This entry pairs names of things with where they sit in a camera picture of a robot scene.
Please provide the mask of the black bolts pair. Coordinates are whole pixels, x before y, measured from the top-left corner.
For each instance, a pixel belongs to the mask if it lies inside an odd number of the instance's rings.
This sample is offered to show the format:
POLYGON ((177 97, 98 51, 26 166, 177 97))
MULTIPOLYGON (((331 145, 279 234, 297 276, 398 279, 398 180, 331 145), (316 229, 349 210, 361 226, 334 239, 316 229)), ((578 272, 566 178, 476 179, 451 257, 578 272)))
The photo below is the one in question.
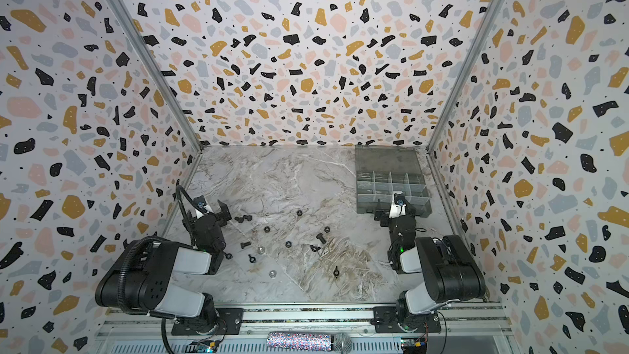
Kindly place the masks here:
POLYGON ((242 224, 244 221, 252 221, 252 215, 235 216, 234 219, 237 223, 242 224))

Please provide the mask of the clear plastic compartment organizer box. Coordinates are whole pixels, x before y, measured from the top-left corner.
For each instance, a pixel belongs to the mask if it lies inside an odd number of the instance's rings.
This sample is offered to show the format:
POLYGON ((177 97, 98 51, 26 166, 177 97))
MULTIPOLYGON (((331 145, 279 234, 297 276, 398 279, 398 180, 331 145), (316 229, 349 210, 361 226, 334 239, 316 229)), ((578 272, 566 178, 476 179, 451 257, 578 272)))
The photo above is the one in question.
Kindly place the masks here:
POLYGON ((389 211, 402 193, 418 217, 432 213, 431 198, 416 151, 403 147, 355 148, 355 205, 359 214, 389 211))

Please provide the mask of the black hex bolt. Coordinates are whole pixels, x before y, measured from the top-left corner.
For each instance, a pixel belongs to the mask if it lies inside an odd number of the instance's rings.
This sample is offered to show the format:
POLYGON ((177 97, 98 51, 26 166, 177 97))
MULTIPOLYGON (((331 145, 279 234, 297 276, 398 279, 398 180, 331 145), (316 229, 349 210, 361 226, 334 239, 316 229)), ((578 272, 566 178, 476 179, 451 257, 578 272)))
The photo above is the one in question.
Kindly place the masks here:
POLYGON ((326 240, 326 238, 324 237, 324 235, 322 233, 317 234, 316 238, 319 239, 321 244, 327 244, 327 240, 326 240))

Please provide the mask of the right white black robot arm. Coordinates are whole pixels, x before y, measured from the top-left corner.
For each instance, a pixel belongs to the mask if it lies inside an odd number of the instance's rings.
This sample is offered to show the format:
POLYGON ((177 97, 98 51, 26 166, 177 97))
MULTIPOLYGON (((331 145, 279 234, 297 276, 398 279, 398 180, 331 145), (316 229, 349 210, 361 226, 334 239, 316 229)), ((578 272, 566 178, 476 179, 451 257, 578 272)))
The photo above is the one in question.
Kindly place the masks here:
POLYGON ((399 275, 420 275, 421 282, 402 292, 395 306, 378 306, 373 321, 378 334, 441 329, 437 312, 452 303, 482 298, 486 283, 463 239, 418 236, 417 209, 402 192, 389 206, 377 201, 374 219, 388 228, 388 262, 399 275))

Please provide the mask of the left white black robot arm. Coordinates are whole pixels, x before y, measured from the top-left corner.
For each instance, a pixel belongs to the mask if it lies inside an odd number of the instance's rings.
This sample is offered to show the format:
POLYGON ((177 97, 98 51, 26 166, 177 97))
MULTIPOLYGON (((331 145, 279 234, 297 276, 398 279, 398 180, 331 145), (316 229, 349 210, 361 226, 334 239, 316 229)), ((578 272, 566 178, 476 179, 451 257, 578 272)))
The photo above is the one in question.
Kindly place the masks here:
POLYGON ((178 286, 173 275, 215 275, 225 259, 222 229, 232 216, 227 204, 218 202, 215 212, 180 185, 175 199, 189 243, 155 235, 132 241, 98 284, 95 302, 127 315, 172 320, 180 333, 208 334, 219 326, 213 297, 178 286))

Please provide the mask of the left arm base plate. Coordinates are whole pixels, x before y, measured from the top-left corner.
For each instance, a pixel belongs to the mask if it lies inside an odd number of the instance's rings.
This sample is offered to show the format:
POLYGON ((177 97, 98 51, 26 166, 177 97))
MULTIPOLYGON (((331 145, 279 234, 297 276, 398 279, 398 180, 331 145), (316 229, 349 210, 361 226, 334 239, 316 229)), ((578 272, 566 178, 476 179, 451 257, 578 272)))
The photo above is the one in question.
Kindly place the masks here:
POLYGON ((238 335, 242 326, 244 309, 219 307, 202 311, 197 318, 179 319, 172 327, 173 336, 230 336, 238 335))

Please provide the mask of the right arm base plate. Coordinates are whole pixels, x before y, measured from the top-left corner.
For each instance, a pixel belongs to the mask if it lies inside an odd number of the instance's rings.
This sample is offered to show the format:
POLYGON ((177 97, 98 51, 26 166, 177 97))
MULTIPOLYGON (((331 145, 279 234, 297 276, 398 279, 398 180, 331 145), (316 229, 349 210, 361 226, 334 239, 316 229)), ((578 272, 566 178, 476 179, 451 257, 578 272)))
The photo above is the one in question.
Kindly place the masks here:
POLYGON ((413 315, 396 306, 377 306, 370 321, 377 334, 440 333, 442 326, 437 315, 413 315))

